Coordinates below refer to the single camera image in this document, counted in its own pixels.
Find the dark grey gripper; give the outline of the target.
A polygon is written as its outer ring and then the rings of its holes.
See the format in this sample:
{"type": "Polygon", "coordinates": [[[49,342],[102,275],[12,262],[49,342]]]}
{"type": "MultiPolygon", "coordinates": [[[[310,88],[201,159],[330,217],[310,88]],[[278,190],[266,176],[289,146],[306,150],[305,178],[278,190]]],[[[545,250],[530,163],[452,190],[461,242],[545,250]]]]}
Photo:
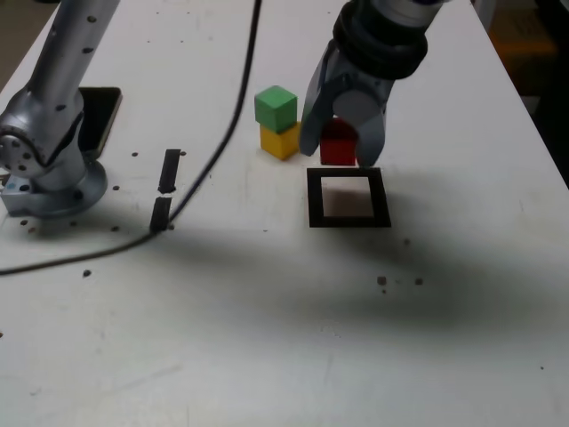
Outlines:
{"type": "Polygon", "coordinates": [[[309,82],[301,118],[300,152],[307,157],[315,153],[334,112],[357,134],[357,163],[374,166],[385,146],[385,110],[395,81],[367,74],[338,53],[331,40],[309,82]],[[336,56],[340,74],[334,74],[336,56]],[[343,75],[348,76],[351,86],[345,87],[343,75]]]}

